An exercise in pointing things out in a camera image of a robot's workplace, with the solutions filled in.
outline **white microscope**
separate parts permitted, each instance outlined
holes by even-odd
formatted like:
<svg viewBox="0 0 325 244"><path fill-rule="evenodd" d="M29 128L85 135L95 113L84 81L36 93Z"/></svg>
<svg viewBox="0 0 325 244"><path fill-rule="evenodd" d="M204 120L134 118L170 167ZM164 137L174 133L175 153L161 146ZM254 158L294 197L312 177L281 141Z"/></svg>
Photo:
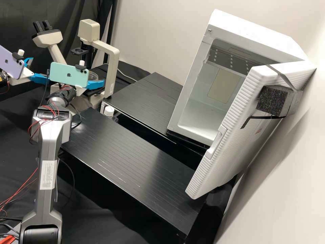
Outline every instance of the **white microscope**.
<svg viewBox="0 0 325 244"><path fill-rule="evenodd" d="M63 40L61 31L58 29L53 29L47 20L43 21L45 30L43 30L42 26L38 21L34 22L33 24L37 31L37 33L32 37L35 44L38 47L47 47L54 62L67 64L57 46L57 44ZM102 85L102 87L104 87L104 90L102 92L100 92L99 94L94 94L88 98L86 96L83 96L82 94L87 89L90 89L91 81L89 81L86 86L84 84L74 85L77 90L77 98L74 100L74 105L76 107L79 107L80 110L84 110L90 106L93 108L97 108L103 98L107 98L113 94L120 51L117 48L99 40L100 25L99 23L91 19L85 19L80 21L78 37L80 37L80 40L83 44L102 50L109 55L107 76L105 84ZM90 76L96 76L96 74L94 74L93 72L89 72L89 77ZM59 84L54 84L51 86L50 93L53 93L57 90L59 90Z"/></svg>

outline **black foam block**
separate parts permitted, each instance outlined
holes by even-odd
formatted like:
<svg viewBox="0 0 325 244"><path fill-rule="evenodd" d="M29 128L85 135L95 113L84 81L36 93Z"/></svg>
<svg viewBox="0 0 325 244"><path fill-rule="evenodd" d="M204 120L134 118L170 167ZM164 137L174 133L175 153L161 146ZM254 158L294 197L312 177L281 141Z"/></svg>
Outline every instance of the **black foam block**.
<svg viewBox="0 0 325 244"><path fill-rule="evenodd" d="M256 109L278 117L286 116L294 99L294 91L281 85L264 86Z"/></svg>

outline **black platform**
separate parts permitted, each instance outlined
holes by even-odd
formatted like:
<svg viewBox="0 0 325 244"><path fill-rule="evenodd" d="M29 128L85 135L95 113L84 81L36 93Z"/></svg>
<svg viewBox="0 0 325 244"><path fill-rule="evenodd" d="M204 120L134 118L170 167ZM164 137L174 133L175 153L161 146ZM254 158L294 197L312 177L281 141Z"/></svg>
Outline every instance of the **black platform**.
<svg viewBox="0 0 325 244"><path fill-rule="evenodd" d="M91 108L62 148L188 235L205 201L185 188L194 170Z"/></svg>
<svg viewBox="0 0 325 244"><path fill-rule="evenodd" d="M114 93L105 102L118 111L167 136L167 126L182 86L152 73Z"/></svg>

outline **microscope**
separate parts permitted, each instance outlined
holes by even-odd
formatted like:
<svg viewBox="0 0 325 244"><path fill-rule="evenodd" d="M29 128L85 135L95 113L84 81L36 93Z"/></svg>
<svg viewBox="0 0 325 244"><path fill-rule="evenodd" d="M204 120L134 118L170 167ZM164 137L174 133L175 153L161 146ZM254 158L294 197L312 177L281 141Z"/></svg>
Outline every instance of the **microscope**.
<svg viewBox="0 0 325 244"><path fill-rule="evenodd" d="M44 29L42 25L36 21L33 23L36 34L32 37L33 41L38 47L48 48L53 61L60 64L67 64L64 57L62 56L58 43L62 41L62 34L60 30L53 29L53 27L49 24L47 20L43 22ZM91 20L85 19L81 20L79 23L78 29L78 37L80 37L81 47L75 48L72 52L76 55L82 55L83 63L82 66L86 68L91 67L92 63L92 55L94 49L99 49L104 51L109 55L109 62L107 68L106 80L98 80L98 75L92 71L88 73L88 82L86 84L75 84L75 88L77 90L77 96L80 100L81 98L87 100L89 106L93 108L97 108L101 103L103 98L107 98L113 94L115 78L117 73L118 60L120 56L120 51L108 45L105 42L99 40L100 37L100 25L99 23ZM81 95L87 90L94 90L103 87L104 90L99 94L94 94L90 97L81 97ZM59 89L58 84L54 84L51 86L51 93L57 91Z"/></svg>

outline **red wire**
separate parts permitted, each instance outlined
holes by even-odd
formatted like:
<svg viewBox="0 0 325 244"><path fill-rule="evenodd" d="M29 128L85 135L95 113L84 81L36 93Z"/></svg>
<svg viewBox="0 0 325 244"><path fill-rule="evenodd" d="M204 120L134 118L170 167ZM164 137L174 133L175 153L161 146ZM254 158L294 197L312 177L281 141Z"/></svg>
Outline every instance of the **red wire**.
<svg viewBox="0 0 325 244"><path fill-rule="evenodd" d="M32 123L29 127L28 127L28 130L27 130L27 132L29 133L30 132L30 129L35 125L35 124L37 124L37 123L41 123L42 121L46 121L46 120L48 120L48 119L41 119L40 121L35 121L34 123Z"/></svg>
<svg viewBox="0 0 325 244"><path fill-rule="evenodd" d="M36 173L36 171L37 171L37 169L38 169L38 167L34 170L34 172L28 177L28 179L21 185L21 187L9 198L9 199L7 199L7 201L6 201L6 203L5 203L5 205L21 190L21 188L23 188L24 187L24 185L26 185L26 183L33 177L33 175Z"/></svg>
<svg viewBox="0 0 325 244"><path fill-rule="evenodd" d="M34 183L36 180L37 180L37 177L35 179L33 179L30 183L28 183L27 185L25 185L19 192L17 192L16 194L14 194L14 196L18 195L23 189L25 189L26 187L28 187L30 184ZM16 199L13 199L13 200L17 200L17 199L21 198L27 191L25 191L22 195L20 195L19 197L17 197Z"/></svg>
<svg viewBox="0 0 325 244"><path fill-rule="evenodd" d="M40 124L38 125L38 127L36 128L36 130L34 131L34 133L30 136L30 139L33 138L33 136L36 134L36 132L39 130L39 128L40 128L44 123L52 121L52 120L48 120L48 119L42 119L42 120L39 121Z"/></svg>
<svg viewBox="0 0 325 244"><path fill-rule="evenodd" d="M16 240L15 237L13 237L13 236L7 236L7 237L5 237L4 239L2 239L2 240L0 241L0 244L11 244L11 243L13 243L15 240Z"/></svg>
<svg viewBox="0 0 325 244"><path fill-rule="evenodd" d="M49 109L53 113L54 116L56 115L56 113L54 112L54 110L50 106L42 105L42 107Z"/></svg>
<svg viewBox="0 0 325 244"><path fill-rule="evenodd" d="M52 104L55 106L55 108L58 110L58 116L60 116L60 111L59 111L59 108L58 108L58 106L55 104L55 103L53 103L52 102Z"/></svg>
<svg viewBox="0 0 325 244"><path fill-rule="evenodd" d="M7 82L7 85L8 85L8 89L5 92L0 93L0 95L5 94L9 91L9 89L10 89L9 81Z"/></svg>

